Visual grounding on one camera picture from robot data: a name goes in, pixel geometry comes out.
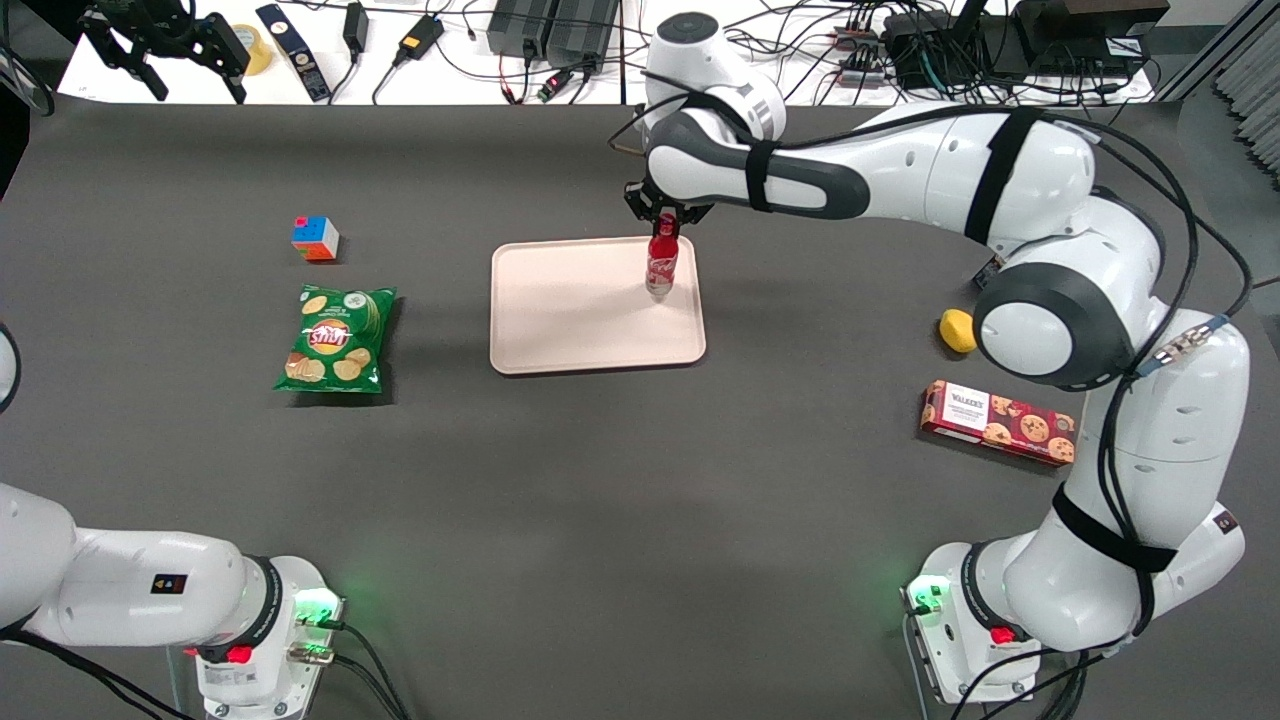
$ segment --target rubik's cube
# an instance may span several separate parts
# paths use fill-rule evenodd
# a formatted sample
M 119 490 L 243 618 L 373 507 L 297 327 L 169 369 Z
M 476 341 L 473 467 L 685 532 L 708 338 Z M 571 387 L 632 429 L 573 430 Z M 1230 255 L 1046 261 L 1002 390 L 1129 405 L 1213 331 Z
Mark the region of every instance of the rubik's cube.
M 338 228 L 329 218 L 300 217 L 293 220 L 293 247 L 307 263 L 338 258 Z

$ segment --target white table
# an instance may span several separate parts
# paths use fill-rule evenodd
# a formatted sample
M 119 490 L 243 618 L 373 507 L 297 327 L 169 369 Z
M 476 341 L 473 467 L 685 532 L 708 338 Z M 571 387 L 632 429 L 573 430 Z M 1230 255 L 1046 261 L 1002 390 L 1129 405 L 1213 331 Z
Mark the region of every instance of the white table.
M 298 32 L 311 47 L 316 63 L 329 81 L 330 87 L 346 73 L 348 65 L 347 49 L 342 42 L 342 24 L 346 3 L 342 0 L 328 0 L 329 6 L 311 10 L 301 4 L 280 3 L 284 13 L 293 22 Z M 948 5 L 959 5 L 960 0 L 943 0 Z M 232 24 L 250 24 L 259 28 L 260 35 L 268 42 L 274 54 L 270 67 L 261 74 L 244 78 L 244 88 L 248 92 L 248 104 L 253 105 L 311 105 L 293 69 L 284 61 L 284 58 L 270 35 L 262 28 L 257 19 L 256 8 L 266 4 L 265 0 L 200 0 L 197 14 L 200 17 L 209 13 L 221 13 Z M 396 70 L 378 96 L 380 105 L 502 105 L 506 104 L 497 76 L 499 74 L 499 58 L 489 53 L 489 45 L 484 31 L 489 24 L 489 12 L 495 0 L 477 0 L 467 9 L 466 19 L 476 31 L 476 40 L 467 37 L 463 15 L 460 14 L 466 5 L 466 0 L 430 0 L 428 5 L 433 12 L 443 10 L 440 19 L 445 26 L 445 33 L 440 37 L 436 47 L 433 47 L 420 61 L 410 61 Z M 1006 0 L 988 0 L 988 9 L 995 14 L 1004 14 L 1009 3 Z M 771 5 L 786 6 L 782 0 L 773 0 Z M 832 13 L 831 9 L 822 9 L 826 4 L 817 3 L 818 8 L 800 8 L 790 15 L 765 14 L 760 18 L 741 23 L 736 27 L 751 35 L 772 41 L 781 37 L 783 42 L 808 37 L 810 35 L 831 32 L 831 29 L 845 17 L 841 13 L 836 18 L 820 19 Z M 396 0 L 369 0 L 366 8 L 369 15 L 367 51 L 361 56 L 360 67 L 353 73 L 351 81 L 342 88 L 337 105 L 369 105 L 374 87 L 390 65 L 401 37 L 417 22 L 421 15 L 422 3 L 398 3 Z M 640 68 L 646 59 L 645 41 L 634 28 L 640 28 L 644 33 L 653 33 L 658 24 L 666 18 L 681 12 L 704 12 L 716 17 L 721 26 L 730 26 L 742 18 L 765 10 L 765 5 L 756 0 L 748 3 L 744 0 L 622 0 L 622 17 L 628 29 L 622 33 L 614 29 L 611 35 L 612 50 L 603 72 L 598 73 L 579 97 L 579 104 L 611 105 L 622 102 L 623 74 L 626 83 L 626 101 L 637 102 L 644 99 L 644 78 Z M 874 13 L 873 28 L 879 32 L 882 20 L 893 10 L 888 8 Z M 620 37 L 625 35 L 625 53 L 628 65 L 620 67 Z M 814 69 L 805 77 L 805 73 L 814 65 L 814 58 L 819 56 L 831 40 L 827 37 L 812 37 L 801 45 L 801 53 L 791 54 L 781 60 L 777 56 L 765 56 L 759 53 L 753 54 L 746 47 L 740 51 L 765 74 L 778 79 L 782 91 L 791 94 L 790 105 L 813 105 L 815 99 L 823 100 L 824 105 L 850 105 L 856 100 L 858 105 L 888 106 L 897 102 L 918 99 L 937 99 L 938 94 L 932 90 L 914 90 L 910 95 L 899 92 L 893 86 L 864 87 L 859 92 L 856 88 L 836 87 L 829 94 L 833 77 L 826 74 L 833 65 L 823 65 Z M 232 102 L 230 95 L 223 86 L 221 79 L 212 72 L 180 59 L 150 59 L 165 85 L 169 86 L 170 104 L 189 105 L 225 105 Z M 518 95 L 524 82 L 522 61 L 507 58 L 502 61 L 502 70 L 508 78 L 508 83 Z M 468 77 L 458 68 L 472 73 Z M 554 70 L 545 63 L 535 63 L 529 88 L 529 97 L 540 87 Z M 577 78 L 553 102 L 567 102 L 576 88 Z M 1076 78 L 1043 77 L 1036 78 L 1036 85 L 1043 87 L 1064 87 L 1064 82 L 1076 83 Z M 1092 87 L 1097 81 L 1085 81 L 1084 90 Z M 79 45 L 72 56 L 70 65 L 63 76 L 59 92 L 97 100 L 104 102 L 156 102 L 147 88 L 129 77 L 124 70 L 111 70 L 102 65 L 87 40 L 81 38 Z M 1153 95 L 1151 82 L 1144 73 L 1139 73 L 1120 92 L 1108 95 L 1107 104 L 1139 102 L 1151 99 Z M 1001 96 L 987 94 L 986 99 L 998 100 Z M 1089 94 L 1091 104 L 1101 104 L 1096 94 Z M 1052 104 L 1059 102 L 1056 95 L 1029 90 L 1019 95 L 1024 104 Z

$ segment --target red cookie box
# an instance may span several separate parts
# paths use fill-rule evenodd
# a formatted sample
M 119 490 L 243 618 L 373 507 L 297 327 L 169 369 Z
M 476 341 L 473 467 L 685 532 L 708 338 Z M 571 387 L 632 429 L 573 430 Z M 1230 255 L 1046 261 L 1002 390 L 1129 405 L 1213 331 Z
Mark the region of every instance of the red cookie box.
M 920 428 L 1048 465 L 1075 461 L 1075 419 L 980 389 L 934 380 Z

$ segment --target green chip bag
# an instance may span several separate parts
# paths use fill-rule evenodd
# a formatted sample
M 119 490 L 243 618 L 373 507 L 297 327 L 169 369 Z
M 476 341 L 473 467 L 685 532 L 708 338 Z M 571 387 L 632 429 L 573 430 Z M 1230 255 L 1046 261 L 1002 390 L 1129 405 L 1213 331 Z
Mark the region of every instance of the green chip bag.
M 396 288 L 342 291 L 302 286 L 302 329 L 275 389 L 383 392 L 378 351 Z

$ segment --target red bottle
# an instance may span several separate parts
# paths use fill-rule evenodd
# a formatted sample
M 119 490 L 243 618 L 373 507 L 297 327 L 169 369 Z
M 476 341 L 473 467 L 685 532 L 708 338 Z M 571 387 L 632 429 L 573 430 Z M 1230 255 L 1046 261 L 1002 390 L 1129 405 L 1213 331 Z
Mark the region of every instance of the red bottle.
M 680 255 L 680 223 L 671 213 L 658 217 L 657 232 L 649 241 L 649 265 L 644 283 L 649 292 L 663 296 L 671 292 L 676 282 L 676 258 Z

